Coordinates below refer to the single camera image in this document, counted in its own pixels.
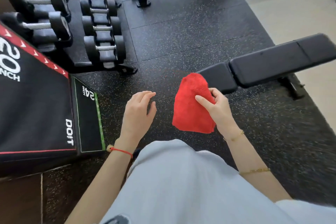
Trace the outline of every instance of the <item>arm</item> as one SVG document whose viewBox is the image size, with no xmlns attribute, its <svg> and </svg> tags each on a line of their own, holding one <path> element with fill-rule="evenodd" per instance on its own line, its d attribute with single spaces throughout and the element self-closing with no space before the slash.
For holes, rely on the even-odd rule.
<svg viewBox="0 0 336 224">
<path fill-rule="evenodd" d="M 154 95 L 155 92 L 151 91 L 139 92 L 127 102 L 120 137 L 114 144 L 116 149 L 133 154 L 153 122 L 155 102 L 152 102 L 148 114 L 147 106 Z M 99 223 L 119 194 L 130 160 L 129 154 L 112 151 L 65 224 Z"/>
<path fill-rule="evenodd" d="M 257 169 L 267 170 L 267 166 L 234 121 L 228 99 L 217 89 L 209 90 L 214 96 L 215 104 L 201 96 L 196 96 L 195 99 L 208 110 L 215 121 L 241 176 L 273 202 L 291 199 L 270 171 L 251 172 Z"/>
</svg>

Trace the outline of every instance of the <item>hand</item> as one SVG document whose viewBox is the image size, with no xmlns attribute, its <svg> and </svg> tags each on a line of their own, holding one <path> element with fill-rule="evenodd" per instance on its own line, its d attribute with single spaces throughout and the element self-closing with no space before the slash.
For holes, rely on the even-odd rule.
<svg viewBox="0 0 336 224">
<path fill-rule="evenodd" d="M 212 117 L 217 125 L 218 131 L 224 138 L 235 137 L 240 133 L 240 129 L 232 117 L 228 99 L 215 88 L 209 88 L 213 95 L 215 104 L 210 103 L 204 97 L 196 95 L 195 99 L 199 102 Z"/>
<path fill-rule="evenodd" d="M 116 148 L 127 150 L 131 153 L 135 151 L 141 138 L 147 133 L 155 117 L 155 102 L 152 102 L 147 114 L 149 100 L 155 95 L 155 92 L 142 91 L 134 94 L 127 102 L 120 138 L 116 140 L 114 145 Z"/>
</svg>

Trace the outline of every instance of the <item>person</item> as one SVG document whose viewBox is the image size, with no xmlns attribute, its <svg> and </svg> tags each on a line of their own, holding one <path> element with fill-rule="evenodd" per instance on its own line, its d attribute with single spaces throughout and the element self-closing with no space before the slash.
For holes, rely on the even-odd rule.
<svg viewBox="0 0 336 224">
<path fill-rule="evenodd" d="M 141 150 L 122 186 L 132 153 L 156 114 L 143 91 L 127 102 L 120 137 L 66 224 L 336 223 L 333 207 L 292 200 L 238 127 L 228 99 L 195 99 L 227 142 L 237 170 L 219 156 L 181 140 L 154 141 Z"/>
</svg>

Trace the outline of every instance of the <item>red string bracelet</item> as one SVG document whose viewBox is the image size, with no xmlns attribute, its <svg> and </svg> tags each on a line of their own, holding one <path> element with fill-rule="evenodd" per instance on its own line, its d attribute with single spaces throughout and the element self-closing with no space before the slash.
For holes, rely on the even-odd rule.
<svg viewBox="0 0 336 224">
<path fill-rule="evenodd" d="M 126 153 L 126 154 L 130 155 L 131 158 L 133 158 L 133 154 L 132 154 L 132 153 L 130 153 L 130 152 L 128 152 L 128 151 L 124 151 L 124 150 L 120 150 L 120 149 L 114 148 L 112 145 L 107 146 L 107 149 L 106 149 L 106 150 L 107 150 L 108 152 L 111 152 L 111 151 L 113 151 L 113 150 L 115 150 L 115 151 L 121 151 L 121 152 L 123 152 L 123 153 Z"/>
</svg>

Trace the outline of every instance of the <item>left hand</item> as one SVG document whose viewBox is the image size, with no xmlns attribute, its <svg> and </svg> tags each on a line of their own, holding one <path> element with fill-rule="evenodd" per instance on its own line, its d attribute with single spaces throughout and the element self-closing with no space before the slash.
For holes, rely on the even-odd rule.
<svg viewBox="0 0 336 224">
<path fill-rule="evenodd" d="M 131 153 L 135 151 L 141 138 L 147 133 L 155 117 L 155 102 L 152 102 L 147 114 L 149 100 L 155 95 L 155 92 L 142 91 L 134 94 L 127 102 L 120 137 L 115 142 L 116 148 Z"/>
</svg>

